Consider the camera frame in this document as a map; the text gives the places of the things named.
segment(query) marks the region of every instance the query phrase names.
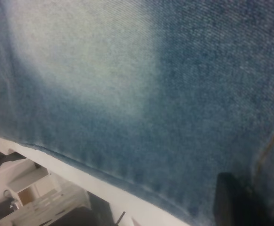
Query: white furniture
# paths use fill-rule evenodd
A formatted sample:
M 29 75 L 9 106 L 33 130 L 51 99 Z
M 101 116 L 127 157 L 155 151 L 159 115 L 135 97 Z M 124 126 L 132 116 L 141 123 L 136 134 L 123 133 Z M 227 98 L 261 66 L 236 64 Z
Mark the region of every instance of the white furniture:
M 13 180 L 7 187 L 14 199 L 24 206 L 55 190 L 51 175 L 41 167 Z
M 0 220 L 0 226 L 49 226 L 73 209 L 88 205 L 85 191 L 68 183 L 60 192 L 51 191 Z

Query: cable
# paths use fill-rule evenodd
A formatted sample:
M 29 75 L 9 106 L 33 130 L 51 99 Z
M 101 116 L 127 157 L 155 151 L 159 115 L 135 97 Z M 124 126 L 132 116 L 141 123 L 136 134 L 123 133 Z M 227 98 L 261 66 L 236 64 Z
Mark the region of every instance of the cable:
M 115 225 L 118 225 L 118 224 L 119 224 L 119 222 L 121 221 L 121 219 L 123 218 L 123 216 L 124 216 L 125 213 L 126 213 L 126 212 L 123 211 L 123 213 L 121 214 L 120 218 L 118 219 L 118 221 L 116 222 Z

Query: orange stitching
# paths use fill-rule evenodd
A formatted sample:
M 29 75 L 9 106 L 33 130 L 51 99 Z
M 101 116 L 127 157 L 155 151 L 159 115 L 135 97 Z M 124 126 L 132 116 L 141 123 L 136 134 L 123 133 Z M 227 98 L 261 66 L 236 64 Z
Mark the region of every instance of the orange stitching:
M 274 145 L 274 135 L 272 136 L 270 142 L 268 143 L 267 147 L 265 148 L 265 150 L 263 151 L 263 153 L 260 156 L 260 159 L 258 161 L 258 167 L 256 170 L 256 173 L 254 175 L 254 185 L 256 185 L 257 181 L 258 181 L 258 176 L 261 172 L 263 163 L 266 160 L 266 156 L 269 154 L 269 152 L 271 151 L 272 146 Z

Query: blue denim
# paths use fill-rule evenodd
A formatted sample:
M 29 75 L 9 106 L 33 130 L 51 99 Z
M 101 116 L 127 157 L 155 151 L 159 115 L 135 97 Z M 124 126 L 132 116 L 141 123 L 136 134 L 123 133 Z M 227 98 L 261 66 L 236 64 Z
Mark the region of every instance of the blue denim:
M 217 174 L 274 215 L 274 1 L 0 0 L 0 137 L 191 225 Z

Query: jeans seam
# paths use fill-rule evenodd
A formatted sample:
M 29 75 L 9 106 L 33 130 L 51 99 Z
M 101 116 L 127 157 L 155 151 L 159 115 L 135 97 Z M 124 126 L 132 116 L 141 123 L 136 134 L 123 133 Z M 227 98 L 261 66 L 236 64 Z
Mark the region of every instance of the jeans seam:
M 260 158 L 258 160 L 258 164 L 257 164 L 256 170 L 255 170 L 254 180 L 253 180 L 254 186 L 256 186 L 258 183 L 258 177 L 261 173 L 262 167 L 264 165 L 264 162 L 266 161 L 268 154 L 272 150 L 273 145 L 274 145 L 274 134 L 271 136 L 270 141 L 268 142 L 266 148 L 264 149 L 264 151 L 262 152 L 262 154 L 260 155 Z

